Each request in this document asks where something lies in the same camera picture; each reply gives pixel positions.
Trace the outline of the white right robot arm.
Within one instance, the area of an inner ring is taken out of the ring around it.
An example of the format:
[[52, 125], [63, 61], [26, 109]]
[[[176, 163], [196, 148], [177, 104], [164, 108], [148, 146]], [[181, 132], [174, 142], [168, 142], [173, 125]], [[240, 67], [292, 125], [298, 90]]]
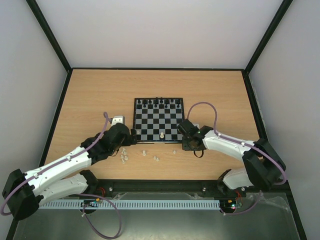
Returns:
[[210, 126], [198, 128], [188, 119], [177, 130], [182, 142], [193, 152], [217, 151], [241, 161], [244, 168], [226, 170], [219, 178], [218, 191], [229, 196], [235, 189], [256, 187], [269, 191], [273, 185], [286, 182], [286, 165], [271, 144], [264, 138], [243, 140], [218, 132]]

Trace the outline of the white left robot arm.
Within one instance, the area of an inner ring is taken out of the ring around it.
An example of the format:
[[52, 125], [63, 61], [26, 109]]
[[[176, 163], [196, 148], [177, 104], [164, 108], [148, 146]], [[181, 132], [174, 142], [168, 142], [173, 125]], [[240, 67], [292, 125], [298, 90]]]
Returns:
[[24, 220], [52, 200], [93, 193], [98, 181], [86, 168], [113, 156], [121, 147], [136, 143], [136, 130], [117, 123], [47, 165], [26, 172], [12, 171], [2, 191], [8, 215], [16, 221]]

